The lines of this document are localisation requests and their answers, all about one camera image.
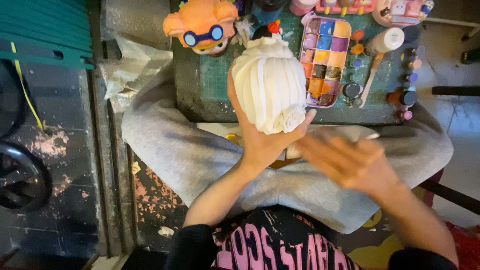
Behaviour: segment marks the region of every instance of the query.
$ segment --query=gray pants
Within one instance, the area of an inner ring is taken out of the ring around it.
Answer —
[[[123,117],[124,140],[134,152],[189,206],[197,196],[237,163],[242,148],[197,129],[175,108],[170,82],[142,90]],[[439,170],[453,155],[440,124],[420,104],[415,117],[401,126],[375,128],[398,176],[415,187]],[[243,191],[229,217],[280,204],[351,233],[378,206],[368,196],[340,189],[305,161],[267,168]]]

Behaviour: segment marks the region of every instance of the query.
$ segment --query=paintbrush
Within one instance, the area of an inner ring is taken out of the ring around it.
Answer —
[[[384,57],[384,53],[381,53],[377,56],[375,56],[375,60],[373,60],[372,68],[370,69],[370,76],[368,77],[367,84],[365,84],[365,87],[363,89],[362,95],[361,95],[361,100],[362,105],[360,108],[363,108],[365,106],[365,102],[367,101],[367,96],[368,92],[370,92],[370,87],[372,86],[373,79],[375,78],[375,73],[377,73],[378,67],[380,66],[380,62],[382,62],[382,59]]]

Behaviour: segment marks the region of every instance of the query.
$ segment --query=black shirt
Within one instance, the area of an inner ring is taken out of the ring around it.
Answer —
[[[291,209],[275,207],[256,209],[215,230],[207,225],[185,227],[174,235],[165,269],[361,269],[327,241],[321,234],[324,227],[315,224]],[[389,269],[456,270],[456,266],[436,253],[408,248],[393,254]]]

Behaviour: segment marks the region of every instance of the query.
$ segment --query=white sculpture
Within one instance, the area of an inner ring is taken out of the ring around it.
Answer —
[[[258,131],[288,133],[305,120],[305,73],[288,42],[249,41],[232,76],[240,106]]]

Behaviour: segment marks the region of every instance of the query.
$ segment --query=green cutting mat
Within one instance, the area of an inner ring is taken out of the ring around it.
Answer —
[[[340,15],[321,15],[330,18],[341,18]],[[288,35],[289,32],[293,32],[292,35],[285,37],[284,40],[288,41],[289,47],[292,52],[299,57],[299,51],[301,46],[301,40],[303,35],[303,25],[301,24],[301,18],[295,16],[290,12],[288,6],[285,7],[280,14],[281,20],[280,26],[283,28],[283,35]],[[360,41],[364,43],[366,40],[375,37],[377,34],[386,30],[375,22],[372,15],[347,15],[342,19],[348,21],[352,26],[352,32],[362,29],[365,31],[365,37]],[[354,46],[356,42],[350,41],[350,48]],[[245,47],[236,45],[229,45],[227,52],[218,58],[210,56],[200,57],[200,86],[201,86],[201,100],[202,101],[214,101],[229,103],[227,96],[227,74],[233,60],[240,56],[245,50]],[[379,71],[375,76],[375,81],[372,84],[367,102],[364,109],[379,109],[383,106],[387,106],[385,97],[388,92],[393,92],[395,88],[399,87],[400,77],[405,72],[401,67],[400,55],[403,50],[398,49],[385,55]],[[368,78],[369,66],[371,57],[361,55],[364,65],[359,69],[364,74],[363,79],[359,82],[360,85],[364,85]],[[343,77],[341,81],[341,87],[350,83],[350,75],[354,72],[353,68],[350,68],[350,62],[355,59],[355,55],[350,52],[347,55],[346,68],[343,71]],[[338,99],[333,107],[348,108],[349,105],[343,100],[344,96],[340,93]]]

